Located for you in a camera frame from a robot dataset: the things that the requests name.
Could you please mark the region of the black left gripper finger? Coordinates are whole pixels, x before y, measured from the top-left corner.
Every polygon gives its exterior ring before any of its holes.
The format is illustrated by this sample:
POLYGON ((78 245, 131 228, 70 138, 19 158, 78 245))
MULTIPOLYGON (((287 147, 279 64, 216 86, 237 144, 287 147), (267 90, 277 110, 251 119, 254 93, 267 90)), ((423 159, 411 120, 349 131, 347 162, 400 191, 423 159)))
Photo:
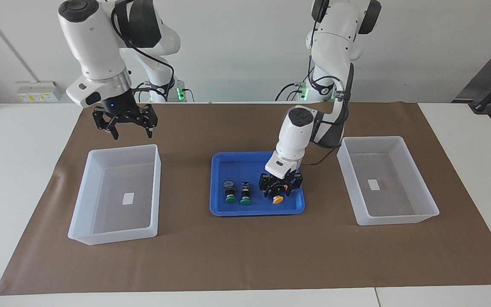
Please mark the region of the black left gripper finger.
POLYGON ((298 171, 288 172, 286 174, 286 183, 288 183, 291 186, 292 190, 286 191, 286 196, 289 197, 292 194, 292 191, 298 190, 302 185, 302 181, 303 181, 303 176, 300 172, 298 171))
POLYGON ((273 198, 277 194, 274 176, 268 173, 261 173, 259 178, 259 188, 265 198, 273 198))

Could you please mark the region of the brown paper table mat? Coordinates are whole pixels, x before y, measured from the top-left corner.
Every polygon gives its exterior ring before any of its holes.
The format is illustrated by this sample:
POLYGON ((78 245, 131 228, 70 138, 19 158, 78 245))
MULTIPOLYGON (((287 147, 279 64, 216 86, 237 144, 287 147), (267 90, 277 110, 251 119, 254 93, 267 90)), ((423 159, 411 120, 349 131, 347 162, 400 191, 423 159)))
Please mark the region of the brown paper table mat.
POLYGON ((336 158, 302 169, 305 210, 216 217, 218 152, 272 151, 285 104, 158 104, 153 137, 119 140, 78 117, 0 280, 0 295, 491 284, 491 232, 417 104, 351 103, 347 136, 401 136, 439 208, 409 225, 359 226, 336 158), (68 238, 90 151, 156 144, 156 237, 88 246, 68 238))

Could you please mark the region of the blue plastic tray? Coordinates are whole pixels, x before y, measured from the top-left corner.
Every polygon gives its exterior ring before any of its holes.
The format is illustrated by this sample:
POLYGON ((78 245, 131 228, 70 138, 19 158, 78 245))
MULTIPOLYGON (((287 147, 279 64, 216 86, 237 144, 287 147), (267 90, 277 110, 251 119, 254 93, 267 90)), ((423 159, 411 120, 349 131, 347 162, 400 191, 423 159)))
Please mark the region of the blue plastic tray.
POLYGON ((211 159, 210 211, 219 217, 270 216, 300 214, 306 203, 303 190, 292 191, 289 197, 281 193, 283 201, 273 203, 259 188, 261 173, 265 173, 271 152, 219 152, 211 159), (234 183, 234 202, 226 202, 224 182, 234 183), (250 183, 251 204, 242 205, 242 183, 250 183))

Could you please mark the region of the translucent white plastic box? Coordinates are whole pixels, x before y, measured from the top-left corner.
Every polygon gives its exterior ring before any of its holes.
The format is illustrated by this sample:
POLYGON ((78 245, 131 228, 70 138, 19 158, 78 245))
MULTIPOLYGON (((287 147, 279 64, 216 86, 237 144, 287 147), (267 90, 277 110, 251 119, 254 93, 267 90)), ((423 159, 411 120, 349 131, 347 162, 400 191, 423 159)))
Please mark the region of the translucent white plastic box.
POLYGON ((86 245, 155 237, 161 168, 154 144, 90 151, 68 237, 86 245), (123 206, 129 192, 134 204, 123 206))
POLYGON ((439 214, 400 136, 344 137, 337 159, 359 225, 418 223, 439 214), (381 190, 371 191, 368 179, 381 190))

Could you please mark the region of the white wall socket box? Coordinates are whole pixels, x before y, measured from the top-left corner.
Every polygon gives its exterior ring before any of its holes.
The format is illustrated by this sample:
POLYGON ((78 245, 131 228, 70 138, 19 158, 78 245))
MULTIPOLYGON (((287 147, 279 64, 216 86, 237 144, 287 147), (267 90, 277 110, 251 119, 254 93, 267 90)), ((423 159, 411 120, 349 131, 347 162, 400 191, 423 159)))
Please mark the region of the white wall socket box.
POLYGON ((17 81, 16 95, 22 103, 60 103, 63 93, 53 81, 17 81))

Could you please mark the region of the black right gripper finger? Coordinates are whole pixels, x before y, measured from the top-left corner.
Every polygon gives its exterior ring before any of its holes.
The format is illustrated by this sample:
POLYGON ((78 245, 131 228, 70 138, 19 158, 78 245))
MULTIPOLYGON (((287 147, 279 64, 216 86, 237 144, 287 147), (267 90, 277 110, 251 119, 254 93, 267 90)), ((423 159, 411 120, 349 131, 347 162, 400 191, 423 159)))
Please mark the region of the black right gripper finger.
POLYGON ((146 104, 138 109, 136 124, 145 129, 147 137, 152 138, 154 128, 158 125, 158 117, 152 104, 146 104))
POLYGON ((116 124, 119 123, 119 115, 107 113, 103 107, 94 107, 92 115, 98 130, 105 130, 111 134, 114 140, 118 140, 119 133, 116 124))

